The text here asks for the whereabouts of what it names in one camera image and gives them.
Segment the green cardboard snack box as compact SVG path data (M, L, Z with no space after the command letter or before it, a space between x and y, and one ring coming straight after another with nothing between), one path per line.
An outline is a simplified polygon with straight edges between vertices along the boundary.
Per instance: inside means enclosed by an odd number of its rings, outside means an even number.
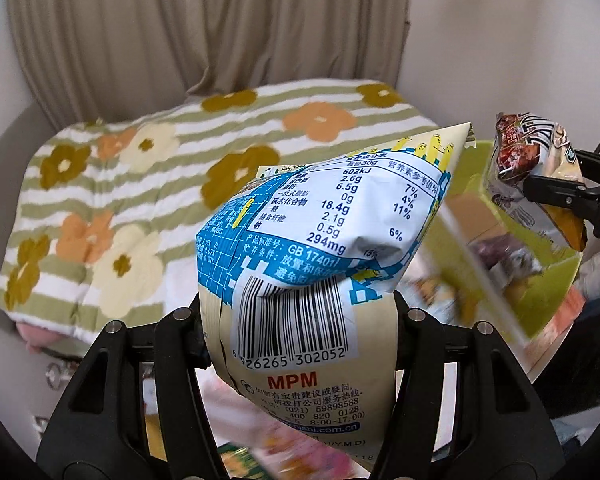
M584 307L574 287L581 256L523 228L486 196L492 144L464 151L448 194L398 285L438 321L491 323L538 379Z

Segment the floral striped green quilt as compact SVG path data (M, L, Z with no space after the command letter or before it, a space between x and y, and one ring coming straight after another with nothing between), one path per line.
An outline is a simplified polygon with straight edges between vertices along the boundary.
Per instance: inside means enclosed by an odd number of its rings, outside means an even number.
M432 128L388 84L307 79L62 129L24 170L0 310L84 342L156 322L193 299L197 232L260 167Z

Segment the beige curtain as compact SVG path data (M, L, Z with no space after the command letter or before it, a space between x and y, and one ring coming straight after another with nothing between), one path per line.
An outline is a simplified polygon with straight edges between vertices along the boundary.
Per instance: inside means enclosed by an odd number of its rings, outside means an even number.
M398 79L410 0L7 0L57 128L309 78Z

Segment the grey padded headboard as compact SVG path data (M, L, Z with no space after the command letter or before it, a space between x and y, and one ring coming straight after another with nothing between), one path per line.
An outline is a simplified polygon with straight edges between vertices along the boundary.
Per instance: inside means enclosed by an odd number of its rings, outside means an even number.
M0 136L0 270L6 244L16 218L23 175L35 152L56 133L42 108L26 108ZM14 323L0 311L0 329L10 332Z

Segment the blue white chip bag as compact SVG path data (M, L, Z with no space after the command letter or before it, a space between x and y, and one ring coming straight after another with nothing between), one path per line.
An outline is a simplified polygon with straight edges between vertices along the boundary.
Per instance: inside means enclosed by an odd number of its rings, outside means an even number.
M265 413L374 463L396 400L393 294L471 126L263 169L196 237L215 373Z

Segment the brown white snack bag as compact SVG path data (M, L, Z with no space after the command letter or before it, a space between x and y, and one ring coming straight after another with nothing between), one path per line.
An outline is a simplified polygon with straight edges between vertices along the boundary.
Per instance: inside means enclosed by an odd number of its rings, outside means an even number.
M533 203L524 196L524 187L533 177L583 181L566 129L529 112L498 114L494 148L483 179L491 202L552 244L583 252L583 220L567 208Z

